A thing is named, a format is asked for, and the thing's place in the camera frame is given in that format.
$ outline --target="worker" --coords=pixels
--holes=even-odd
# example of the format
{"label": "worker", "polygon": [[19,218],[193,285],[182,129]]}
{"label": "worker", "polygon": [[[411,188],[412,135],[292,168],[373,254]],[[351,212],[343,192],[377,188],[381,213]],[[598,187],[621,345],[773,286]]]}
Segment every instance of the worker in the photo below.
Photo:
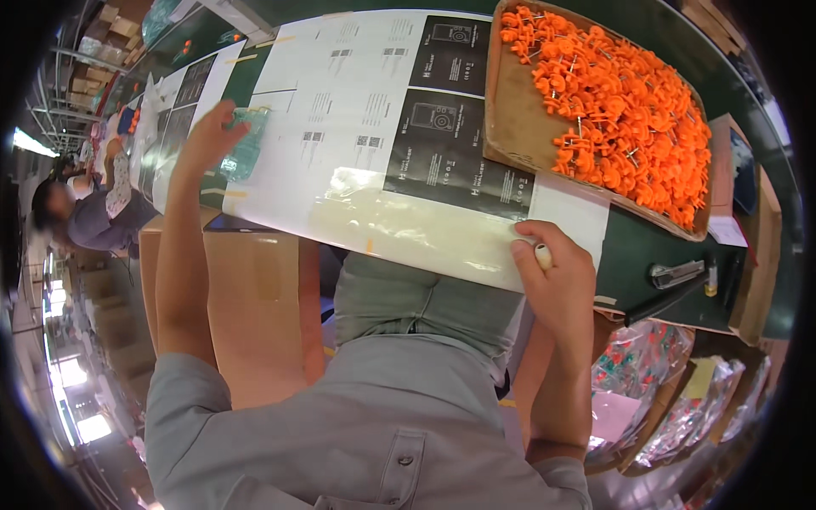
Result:
{"label": "worker", "polygon": [[107,190],[77,199],[66,184],[44,180],[34,190],[31,211],[38,231],[63,233],[74,245],[139,258],[139,229],[158,213],[131,188],[129,162],[118,140],[107,147]]}
{"label": "worker", "polygon": [[178,508],[591,508],[595,271],[555,224],[516,232],[526,298],[554,338],[526,459],[504,439],[496,397],[521,295],[352,253],[335,295],[337,353],[313,386],[231,410],[207,319],[198,190],[248,127],[222,101],[173,170],[156,274],[157,354],[145,430],[155,494]]}

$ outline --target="green table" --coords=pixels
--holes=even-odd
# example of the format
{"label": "green table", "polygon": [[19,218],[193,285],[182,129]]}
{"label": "green table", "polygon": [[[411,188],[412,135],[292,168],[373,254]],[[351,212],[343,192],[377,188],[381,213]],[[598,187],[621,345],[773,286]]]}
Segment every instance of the green table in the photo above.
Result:
{"label": "green table", "polygon": [[[247,3],[272,26],[285,24],[326,13],[362,11],[384,8],[432,8],[471,11],[492,15],[495,2],[470,0],[465,2],[316,0],[308,3],[247,0]],[[614,0],[593,2],[572,0],[554,2],[596,20],[634,42],[654,51],[696,88],[703,98],[708,118],[730,113],[751,143],[754,156],[768,173],[783,209],[782,253],[774,298],[765,326],[764,336],[788,339],[800,292],[802,221],[800,198],[792,174],[792,162],[781,145],[761,105],[751,94],[725,56],[685,17],[659,0]],[[229,24],[207,9],[199,8],[161,39],[147,56],[115,87],[106,113],[111,113],[117,101],[131,100],[144,89],[148,72],[158,79],[184,67],[229,42],[219,37],[231,30]],[[192,41],[187,55],[174,62],[174,57]],[[224,98],[247,106],[255,81],[271,47],[245,49],[241,56],[258,54],[258,58],[236,65]],[[222,183],[205,183],[207,187],[224,187]],[[202,197],[204,203],[219,207],[220,195]],[[598,270],[597,294],[616,298],[615,308],[626,310],[658,294],[649,283],[646,272],[652,263],[675,265],[714,254],[721,266],[720,282],[726,280],[724,266],[731,261],[743,261],[745,250],[716,244],[711,237],[705,242],[686,242],[636,216],[616,207],[610,209],[609,223]],[[723,293],[708,298],[702,290],[684,298],[679,304],[661,313],[659,318],[712,330],[727,330],[730,310],[723,303]]]}

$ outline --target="hand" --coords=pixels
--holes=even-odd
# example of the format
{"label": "hand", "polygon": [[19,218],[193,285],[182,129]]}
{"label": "hand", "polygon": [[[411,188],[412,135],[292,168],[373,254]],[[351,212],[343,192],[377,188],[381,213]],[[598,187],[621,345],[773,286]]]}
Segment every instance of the hand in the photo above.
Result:
{"label": "hand", "polygon": [[571,354],[570,358],[580,364],[591,363],[595,302],[592,256],[547,221],[522,221],[516,224],[516,232],[543,242],[552,255],[552,268],[544,272],[531,244],[517,239],[510,245],[535,316],[552,332],[564,354]]}
{"label": "hand", "polygon": [[221,101],[196,122],[181,149],[174,174],[181,171],[201,177],[204,172],[221,163],[224,156],[250,130],[248,122],[237,124],[229,130],[226,128],[233,121],[234,109],[235,103],[232,100]]}

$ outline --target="dark hair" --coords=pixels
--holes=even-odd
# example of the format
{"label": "dark hair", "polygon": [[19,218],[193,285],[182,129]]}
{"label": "dark hair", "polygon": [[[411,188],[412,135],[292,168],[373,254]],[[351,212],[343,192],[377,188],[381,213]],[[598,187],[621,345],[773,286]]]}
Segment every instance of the dark hair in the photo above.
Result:
{"label": "dark hair", "polygon": [[51,186],[54,184],[55,182],[51,179],[44,180],[37,186],[37,189],[34,190],[34,196],[31,197],[31,214],[34,217],[34,228],[39,232],[59,223],[59,220],[47,207],[48,198],[51,195]]}

